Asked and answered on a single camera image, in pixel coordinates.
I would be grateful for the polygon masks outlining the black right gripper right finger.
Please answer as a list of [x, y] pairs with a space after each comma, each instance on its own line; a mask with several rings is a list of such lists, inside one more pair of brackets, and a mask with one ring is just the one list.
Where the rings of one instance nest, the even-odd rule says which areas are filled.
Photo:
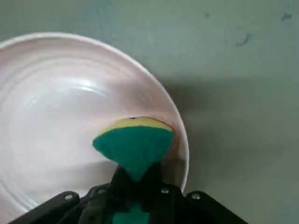
[[242, 218], [202, 191], [186, 196], [162, 181], [161, 164], [150, 166], [140, 181], [140, 203], [150, 224], [245, 224]]

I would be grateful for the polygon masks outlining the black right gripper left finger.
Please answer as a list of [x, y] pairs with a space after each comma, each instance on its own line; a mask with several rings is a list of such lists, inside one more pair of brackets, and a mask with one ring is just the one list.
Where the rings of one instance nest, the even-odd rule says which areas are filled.
[[118, 167], [110, 183], [92, 187], [84, 197], [62, 192], [10, 221], [11, 224], [103, 224], [114, 183], [128, 183], [127, 172]]

